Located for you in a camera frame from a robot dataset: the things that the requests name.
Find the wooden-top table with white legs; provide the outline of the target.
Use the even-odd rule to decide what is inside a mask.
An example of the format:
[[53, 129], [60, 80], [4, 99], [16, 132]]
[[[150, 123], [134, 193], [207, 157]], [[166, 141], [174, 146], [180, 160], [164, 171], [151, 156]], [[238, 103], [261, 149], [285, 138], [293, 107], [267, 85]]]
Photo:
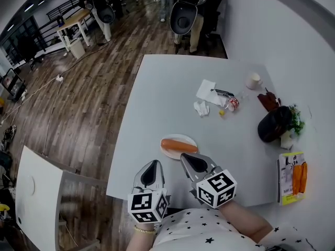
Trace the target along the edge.
[[81, 24], [82, 22], [84, 22], [85, 27], [88, 28], [88, 26], [86, 24], [86, 21], [85, 21], [85, 18], [87, 16], [89, 16], [89, 15], [90, 15], [90, 11], [88, 9], [81, 9], [78, 12], [76, 12], [74, 15], [72, 15], [70, 18], [68, 18], [67, 20], [65, 20], [64, 24], [61, 27], [59, 27], [58, 29], [56, 29], [56, 32], [57, 32], [57, 34], [58, 34], [61, 42], [64, 44], [65, 49], [66, 49], [67, 52], [70, 51], [70, 48], [69, 48], [70, 43], [66, 43], [65, 38], [62, 35], [62, 31], [64, 31], [67, 28], [71, 28], [73, 26], [78, 26], [79, 31], [80, 31], [80, 33], [81, 33], [81, 35], [82, 35], [82, 37], [83, 37], [86, 45], [88, 47], [90, 46], [90, 42], [88, 40], [88, 37], [87, 37], [87, 35], [86, 35], [85, 31], [84, 31], [84, 28], [83, 28], [83, 26]]

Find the person's left forearm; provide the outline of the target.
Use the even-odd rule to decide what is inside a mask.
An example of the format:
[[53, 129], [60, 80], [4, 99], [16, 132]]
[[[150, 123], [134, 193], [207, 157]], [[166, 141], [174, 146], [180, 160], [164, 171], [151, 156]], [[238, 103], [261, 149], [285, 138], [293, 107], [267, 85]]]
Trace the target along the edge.
[[155, 239], [153, 223], [137, 223], [126, 251], [149, 251]]

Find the black cart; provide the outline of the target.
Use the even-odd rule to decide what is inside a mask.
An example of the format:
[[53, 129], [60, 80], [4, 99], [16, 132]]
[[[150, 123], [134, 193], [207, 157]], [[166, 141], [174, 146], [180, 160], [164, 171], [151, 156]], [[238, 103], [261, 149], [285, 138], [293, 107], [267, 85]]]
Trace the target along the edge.
[[13, 102], [19, 101], [26, 90], [25, 81], [22, 80], [12, 68], [10, 68], [4, 76], [0, 77], [0, 83], [9, 93], [7, 99]]

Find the large black round pod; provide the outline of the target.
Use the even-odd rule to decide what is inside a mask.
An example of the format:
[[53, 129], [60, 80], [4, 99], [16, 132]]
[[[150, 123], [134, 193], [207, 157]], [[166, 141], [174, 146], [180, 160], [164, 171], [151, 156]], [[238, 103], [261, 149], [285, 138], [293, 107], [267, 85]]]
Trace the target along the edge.
[[193, 4], [176, 2], [170, 15], [171, 30], [177, 35], [190, 32], [197, 16], [197, 7]]

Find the black metal railing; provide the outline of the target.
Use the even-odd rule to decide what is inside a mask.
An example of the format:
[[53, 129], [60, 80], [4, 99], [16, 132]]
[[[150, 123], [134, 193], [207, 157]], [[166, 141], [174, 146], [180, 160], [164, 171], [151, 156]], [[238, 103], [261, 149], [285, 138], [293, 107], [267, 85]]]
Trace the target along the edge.
[[21, 37], [31, 37], [38, 51], [45, 51], [48, 47], [61, 42], [56, 32], [59, 26], [58, 20], [60, 18], [66, 20], [77, 13], [81, 9], [79, 1], [69, 0], [51, 10], [46, 14], [47, 21], [42, 25], [38, 25], [35, 18], [31, 16], [6, 36], [2, 41], [2, 47], [11, 65], [16, 65], [22, 60], [18, 49], [18, 40]]

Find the white oval plate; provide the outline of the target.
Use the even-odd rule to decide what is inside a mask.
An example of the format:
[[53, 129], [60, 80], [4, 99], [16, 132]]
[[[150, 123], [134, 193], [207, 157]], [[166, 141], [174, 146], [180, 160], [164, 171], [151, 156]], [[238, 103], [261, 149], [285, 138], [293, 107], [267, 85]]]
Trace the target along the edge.
[[[190, 137], [188, 137], [186, 135], [183, 135], [183, 134], [169, 134], [169, 135], [166, 135], [163, 139], [172, 139], [172, 140], [188, 143], [188, 144], [194, 145], [198, 148], [196, 142], [193, 139], [191, 139]], [[161, 151], [162, 151], [163, 154], [165, 154], [169, 158], [175, 159], [175, 160], [180, 160], [180, 156], [181, 156], [182, 153], [190, 153], [190, 152], [179, 152], [179, 151], [173, 151], [173, 150], [166, 150], [166, 149], [162, 148], [161, 146], [160, 146], [160, 148], [161, 148]]]

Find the white side desk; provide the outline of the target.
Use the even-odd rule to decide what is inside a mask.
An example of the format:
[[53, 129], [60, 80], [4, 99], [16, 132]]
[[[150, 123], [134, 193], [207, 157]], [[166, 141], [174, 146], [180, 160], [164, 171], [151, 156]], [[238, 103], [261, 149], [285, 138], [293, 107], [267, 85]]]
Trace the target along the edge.
[[15, 215], [22, 232], [39, 251], [60, 251], [60, 205], [65, 181], [106, 187], [107, 182], [77, 174], [24, 146], [16, 181]]

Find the white star-print shirt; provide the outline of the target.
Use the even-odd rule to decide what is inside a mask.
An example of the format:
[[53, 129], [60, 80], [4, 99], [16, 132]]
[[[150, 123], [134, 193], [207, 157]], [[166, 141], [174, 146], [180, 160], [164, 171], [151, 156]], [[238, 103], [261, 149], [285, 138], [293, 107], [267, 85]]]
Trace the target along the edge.
[[291, 226], [275, 227], [259, 243], [241, 234], [218, 210], [189, 209], [165, 217], [150, 251], [316, 251]]

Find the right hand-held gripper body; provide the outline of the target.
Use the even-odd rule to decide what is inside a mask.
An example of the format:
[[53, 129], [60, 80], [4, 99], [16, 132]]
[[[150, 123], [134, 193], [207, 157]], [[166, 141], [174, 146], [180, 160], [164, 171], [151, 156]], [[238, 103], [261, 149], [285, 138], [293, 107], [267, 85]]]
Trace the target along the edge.
[[198, 181], [192, 194], [201, 204], [204, 203], [216, 209], [232, 200], [236, 195], [236, 189], [236, 180], [225, 169]]

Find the orange sausage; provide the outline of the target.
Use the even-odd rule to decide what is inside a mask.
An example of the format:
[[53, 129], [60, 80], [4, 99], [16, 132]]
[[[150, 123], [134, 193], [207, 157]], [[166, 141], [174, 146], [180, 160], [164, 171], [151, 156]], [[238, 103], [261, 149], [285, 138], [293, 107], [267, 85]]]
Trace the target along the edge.
[[173, 150], [173, 151], [179, 151], [179, 152], [191, 152], [191, 153], [196, 153], [198, 151], [198, 148], [194, 145], [172, 140], [172, 139], [163, 139], [160, 145], [162, 148], [166, 150]]

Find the crumpled white tissue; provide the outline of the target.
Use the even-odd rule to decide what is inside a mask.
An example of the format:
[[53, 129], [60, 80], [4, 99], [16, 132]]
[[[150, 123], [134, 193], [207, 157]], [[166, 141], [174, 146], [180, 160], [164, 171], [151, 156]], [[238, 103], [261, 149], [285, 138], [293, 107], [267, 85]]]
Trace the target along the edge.
[[207, 116], [210, 113], [209, 106], [206, 104], [205, 101], [202, 102], [196, 101], [194, 102], [193, 106], [200, 117]]

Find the black bag with greens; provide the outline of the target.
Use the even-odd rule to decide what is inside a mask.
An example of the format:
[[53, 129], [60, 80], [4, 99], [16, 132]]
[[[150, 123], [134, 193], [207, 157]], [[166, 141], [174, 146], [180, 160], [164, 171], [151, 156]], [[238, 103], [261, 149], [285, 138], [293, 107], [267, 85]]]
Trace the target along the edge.
[[283, 135], [292, 124], [292, 112], [287, 106], [270, 111], [258, 125], [258, 135], [265, 143], [273, 142]]

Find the white paper napkin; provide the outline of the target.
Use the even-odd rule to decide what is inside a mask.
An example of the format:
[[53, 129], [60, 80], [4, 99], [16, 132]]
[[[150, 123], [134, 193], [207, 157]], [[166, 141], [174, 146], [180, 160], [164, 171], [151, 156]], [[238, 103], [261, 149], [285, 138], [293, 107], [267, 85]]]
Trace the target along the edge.
[[226, 97], [215, 91], [216, 83], [204, 79], [196, 93], [196, 97], [206, 102], [223, 107], [226, 104]]

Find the green potted plant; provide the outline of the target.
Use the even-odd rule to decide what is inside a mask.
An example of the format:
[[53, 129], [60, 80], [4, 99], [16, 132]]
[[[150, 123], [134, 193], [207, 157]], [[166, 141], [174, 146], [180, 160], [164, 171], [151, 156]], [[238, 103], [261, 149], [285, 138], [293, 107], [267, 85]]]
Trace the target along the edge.
[[301, 111], [297, 105], [293, 104], [288, 107], [292, 113], [292, 122], [288, 130], [280, 136], [281, 148], [285, 150], [290, 150], [293, 147], [305, 127], [305, 122], [301, 119]]

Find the white trash bin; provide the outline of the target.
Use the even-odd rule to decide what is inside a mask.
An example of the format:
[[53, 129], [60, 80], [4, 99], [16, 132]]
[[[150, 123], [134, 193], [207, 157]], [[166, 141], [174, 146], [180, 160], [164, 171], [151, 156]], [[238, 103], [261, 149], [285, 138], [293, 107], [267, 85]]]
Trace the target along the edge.
[[85, 49], [83, 47], [83, 44], [80, 38], [77, 38], [73, 42], [71, 42], [69, 48], [70, 48], [71, 53], [77, 60], [85, 55]]

